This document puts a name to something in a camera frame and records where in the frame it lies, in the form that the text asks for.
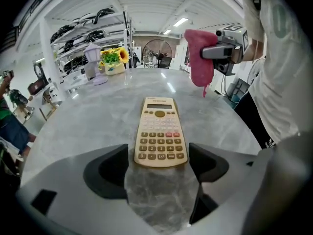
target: cable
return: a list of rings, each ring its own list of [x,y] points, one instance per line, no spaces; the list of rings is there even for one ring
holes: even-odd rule
[[[223,80],[224,80],[224,93],[222,92],[222,84],[223,84]],[[232,103],[235,103],[235,104],[238,104],[239,102],[234,102],[233,100],[230,99],[230,97],[228,96],[227,92],[226,92],[226,76],[223,75],[223,78],[222,78],[222,82],[221,82],[221,93],[227,97],[227,99],[232,102]]]

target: marble table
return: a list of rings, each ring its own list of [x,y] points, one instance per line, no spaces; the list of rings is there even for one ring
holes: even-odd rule
[[[63,102],[40,131],[31,148],[22,185],[49,164],[91,150],[129,145],[130,166],[125,188],[132,209],[161,234],[188,226],[198,190],[190,167],[154,170],[133,164],[133,147],[147,96],[175,99],[185,141],[256,155],[260,146],[220,95],[196,87],[183,71],[132,69],[109,77],[107,83],[87,83]]]

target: wall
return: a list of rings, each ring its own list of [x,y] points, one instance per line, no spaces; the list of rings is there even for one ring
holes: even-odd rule
[[[176,45],[179,45],[179,39],[174,38],[168,38],[168,37],[148,37],[148,36],[133,36],[133,41],[135,41],[136,46],[140,46],[141,50],[143,51],[143,48],[146,46],[148,42],[150,42],[153,39],[161,39],[166,41],[172,50],[172,57],[175,57],[175,50]]]

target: calculator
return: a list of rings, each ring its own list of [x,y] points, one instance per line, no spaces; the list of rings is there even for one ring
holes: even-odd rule
[[[178,111],[172,98],[144,99],[134,161],[154,168],[174,167],[188,161]]]

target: camera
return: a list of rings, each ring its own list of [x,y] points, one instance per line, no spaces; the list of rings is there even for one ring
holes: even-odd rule
[[[3,77],[6,77],[6,76],[9,76],[10,78],[13,78],[14,77],[14,72],[13,71],[11,71],[11,70],[5,70],[4,72],[3,72]]]

